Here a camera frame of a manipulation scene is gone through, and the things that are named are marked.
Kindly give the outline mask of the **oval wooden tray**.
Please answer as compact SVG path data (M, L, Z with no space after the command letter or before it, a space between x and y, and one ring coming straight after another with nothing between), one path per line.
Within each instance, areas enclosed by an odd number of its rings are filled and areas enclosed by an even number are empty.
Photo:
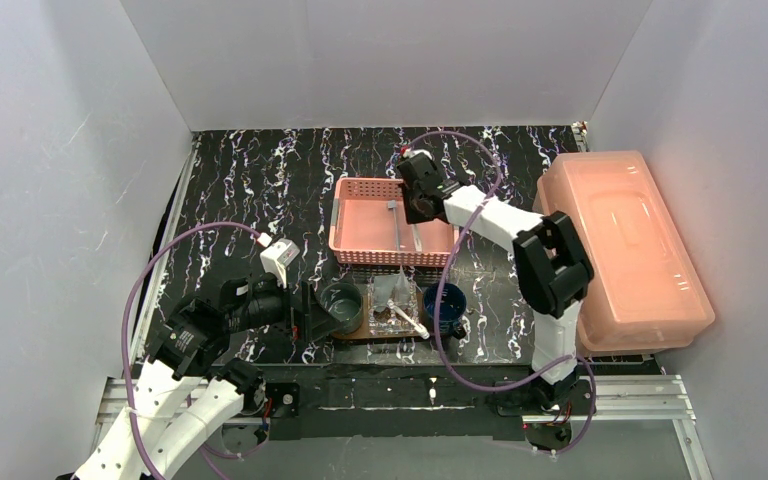
M347 324L334 320L322 323L313 327L316 334L325 333L328 337L333 337L339 341L346 342L367 342L378 340L396 340L402 338L423 337L416 331L410 322L401 320L395 324L384 323L372 328L367 318L361 318L356 322Z

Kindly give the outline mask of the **white toothpaste tube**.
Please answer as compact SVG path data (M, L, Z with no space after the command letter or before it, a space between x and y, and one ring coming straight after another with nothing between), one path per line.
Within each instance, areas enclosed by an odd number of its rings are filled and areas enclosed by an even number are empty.
M373 277L370 288L370 306L374 312L383 312L388 307L396 281L397 276L395 274Z

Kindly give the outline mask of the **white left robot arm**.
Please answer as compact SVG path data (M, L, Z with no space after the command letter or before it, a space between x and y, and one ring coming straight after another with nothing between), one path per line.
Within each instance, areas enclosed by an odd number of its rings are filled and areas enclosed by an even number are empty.
M273 417L296 415L300 388L267 384L254 364L217 359L231 335L283 324L293 340L344 335L364 321L357 289L303 284L291 292L271 273L223 284L218 304L196 294L182 299L147 348L137 379L126 380L126 404L73 479L170 479L230 419L257 424L269 437Z

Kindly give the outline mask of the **dark grey cup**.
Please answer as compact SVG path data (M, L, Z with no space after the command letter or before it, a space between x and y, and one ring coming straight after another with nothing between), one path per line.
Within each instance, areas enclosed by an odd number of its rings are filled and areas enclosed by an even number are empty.
M354 284L337 282L326 286L320 293L320 304L336 321L335 333L348 335L360 327L363 297Z

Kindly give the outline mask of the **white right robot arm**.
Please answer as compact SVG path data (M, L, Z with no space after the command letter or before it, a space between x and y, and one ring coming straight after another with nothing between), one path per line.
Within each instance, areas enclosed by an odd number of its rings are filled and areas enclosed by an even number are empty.
M408 223L440 220L514 257L521 296L534 316L532 372L496 390L529 386L546 406L567 397L578 380L579 312L595 276L572 219L561 211L526 211L456 181L426 150L404 148L396 169Z

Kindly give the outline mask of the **dark blue cup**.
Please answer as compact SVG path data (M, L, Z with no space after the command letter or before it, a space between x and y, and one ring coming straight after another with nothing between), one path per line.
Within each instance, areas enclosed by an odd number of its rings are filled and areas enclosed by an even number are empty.
M435 300L439 285L434 284L423 291L421 322L429 331L434 330L433 314L435 311ZM467 301L465 294L454 284L445 283L441 295L439 326L442 337L453 337L464 339L466 329L461 320L465 314Z

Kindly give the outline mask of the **white handled toothbrush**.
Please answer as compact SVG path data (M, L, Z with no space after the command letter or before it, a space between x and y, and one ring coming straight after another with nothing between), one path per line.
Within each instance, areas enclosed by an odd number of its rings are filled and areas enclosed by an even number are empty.
M427 328L420 323L418 320L415 320L412 316L408 315L403 309L401 309L393 300L389 300L387 302L388 308L395 313L398 317L400 317L402 320L408 322L414 329L414 331L423 339L428 340L430 338L430 333L427 330Z

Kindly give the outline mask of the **red capped toothpaste tube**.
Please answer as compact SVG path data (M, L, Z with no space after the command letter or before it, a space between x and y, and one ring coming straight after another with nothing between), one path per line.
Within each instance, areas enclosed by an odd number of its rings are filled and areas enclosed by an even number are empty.
M405 274L404 267L400 265L392 290L391 300L398 307L409 307L415 298L414 290L415 288L411 280Z

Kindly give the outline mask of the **clear plastic dimpled tray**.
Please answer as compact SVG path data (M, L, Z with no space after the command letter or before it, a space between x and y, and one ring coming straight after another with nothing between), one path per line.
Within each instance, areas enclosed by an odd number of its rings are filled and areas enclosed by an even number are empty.
M372 310L370 306L371 301L371 295L370 295L370 288L372 281L368 284L367 288L367 294L366 294L366 300L368 301L368 313L367 313L367 319L369 321L369 325L372 328L376 328L377 325L381 325L384 323L388 324L395 324L396 322L401 321L402 319L398 317L395 313L393 313L388 307L383 311L376 313ZM400 307L403 309L408 315L412 316L415 320L418 320L420 317L420 308L419 308L419 297L418 294L420 293L418 285L411 280L415 290L415 298L411 302L409 307Z

